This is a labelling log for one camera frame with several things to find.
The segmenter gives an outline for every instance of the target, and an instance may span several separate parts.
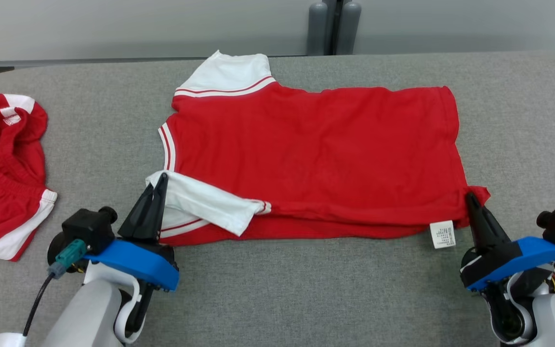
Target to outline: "red stripe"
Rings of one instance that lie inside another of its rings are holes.
[[[166,137],[166,132],[164,131],[163,125],[160,127],[160,130],[162,131],[162,135],[164,136],[164,143],[166,143],[166,150],[168,152],[168,162],[165,167],[165,169],[168,170],[168,168],[170,167],[170,145],[168,145],[168,138]]]
[[[183,228],[185,226],[189,226],[190,224],[194,224],[195,222],[200,222],[202,219],[199,218],[197,220],[192,220],[192,222],[189,223],[185,223],[185,224],[181,224],[180,226],[176,226],[176,227],[172,227],[172,228],[166,228],[166,229],[162,229],[160,231],[168,231],[168,230],[172,230],[172,229],[178,229],[178,228]]]
[[[194,94],[199,94],[199,93],[206,93],[206,92],[221,92],[221,93],[237,93],[237,92],[242,92],[244,90],[248,90],[250,88],[254,88],[255,86],[257,86],[260,82],[266,80],[266,79],[270,79],[273,76],[267,76],[264,79],[254,83],[253,85],[247,87],[247,88],[243,88],[240,90],[216,90],[216,89],[209,89],[209,90],[201,90],[200,92],[196,91],[196,90],[189,90],[189,89],[183,89],[183,88],[177,88],[175,90],[175,92],[190,92],[190,93],[194,93]]]

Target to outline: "teal connector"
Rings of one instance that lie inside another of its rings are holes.
[[[53,274],[56,280],[60,279],[66,270],[68,270],[73,263],[81,260],[86,253],[87,246],[85,242],[79,239],[72,241],[71,244],[55,257],[55,262],[48,267],[48,274]]]

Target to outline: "gray fabric surface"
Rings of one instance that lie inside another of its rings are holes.
[[[55,210],[17,263],[0,260],[0,332],[22,330],[45,277],[46,249],[80,207],[109,205],[119,227],[144,178],[161,169],[157,128],[200,61],[87,64],[0,74],[0,93],[34,97],[49,113],[42,145]],[[447,85],[460,111],[458,148],[468,182],[513,239],[541,235],[555,208],[555,54],[286,57],[280,83],[320,91]],[[457,246],[434,250],[428,233],[397,240],[223,241],[175,249],[181,282],[154,295],[137,345],[493,346],[485,302],[460,282]],[[82,275],[53,281],[29,344],[39,345]]]

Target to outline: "white cable label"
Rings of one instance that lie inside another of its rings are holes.
[[[452,220],[431,223],[430,231],[432,232],[432,241],[434,242],[434,248],[438,249],[455,246],[455,234],[453,233]]]
[[[26,336],[20,333],[1,333],[0,347],[24,347]]]

